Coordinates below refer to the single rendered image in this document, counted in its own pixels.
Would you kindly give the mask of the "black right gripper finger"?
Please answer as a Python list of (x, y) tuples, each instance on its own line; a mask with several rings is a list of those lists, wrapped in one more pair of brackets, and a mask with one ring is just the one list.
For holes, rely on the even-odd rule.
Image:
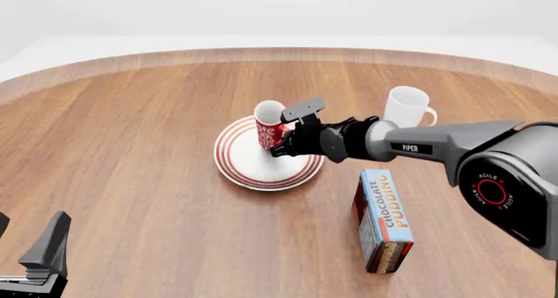
[(270, 148), (270, 153), (275, 158), (304, 155), (304, 142), (301, 133), (297, 130), (289, 130), (277, 146)]

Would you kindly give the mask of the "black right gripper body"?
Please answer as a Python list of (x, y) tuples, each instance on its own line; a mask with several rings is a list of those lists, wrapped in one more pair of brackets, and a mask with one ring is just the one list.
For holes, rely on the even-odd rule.
[(320, 155), (324, 151), (320, 144), (320, 134), (323, 129), (321, 119), (316, 114), (301, 118), (296, 122), (292, 132), (290, 156)]

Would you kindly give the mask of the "white plate with red rings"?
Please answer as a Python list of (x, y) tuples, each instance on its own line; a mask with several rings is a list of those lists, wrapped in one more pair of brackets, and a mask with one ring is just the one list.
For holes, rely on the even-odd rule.
[(252, 190), (280, 191), (314, 177), (324, 157), (316, 155), (275, 158), (258, 143), (255, 117), (238, 119), (221, 131), (214, 143), (214, 162), (227, 179)]

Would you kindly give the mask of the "red patterned mug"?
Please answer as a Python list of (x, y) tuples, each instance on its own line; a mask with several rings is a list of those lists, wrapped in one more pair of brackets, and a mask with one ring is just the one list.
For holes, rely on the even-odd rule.
[(258, 143), (265, 151), (281, 143), (290, 130), (281, 120), (285, 106), (278, 101), (262, 101), (254, 109)]

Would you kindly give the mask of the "white mug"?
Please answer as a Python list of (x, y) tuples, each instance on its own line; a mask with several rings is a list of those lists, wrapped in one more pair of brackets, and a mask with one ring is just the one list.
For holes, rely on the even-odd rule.
[(389, 92), (382, 119), (397, 127), (417, 127), (426, 113), (432, 115), (429, 126), (438, 122), (437, 112), (429, 106), (430, 98), (424, 91), (410, 86), (397, 86)]

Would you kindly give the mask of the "chocolate pudding box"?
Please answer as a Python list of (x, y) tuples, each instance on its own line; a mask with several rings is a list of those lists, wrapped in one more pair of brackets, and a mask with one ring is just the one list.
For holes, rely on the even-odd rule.
[(365, 270), (370, 274), (398, 271), (414, 238), (391, 173), (364, 169), (352, 208)]

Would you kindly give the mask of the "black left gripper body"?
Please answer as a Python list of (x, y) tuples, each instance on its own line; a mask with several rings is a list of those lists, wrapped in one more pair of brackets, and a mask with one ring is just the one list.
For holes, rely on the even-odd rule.
[(65, 290), (67, 271), (49, 272), (44, 278), (0, 276), (0, 298), (61, 298)]

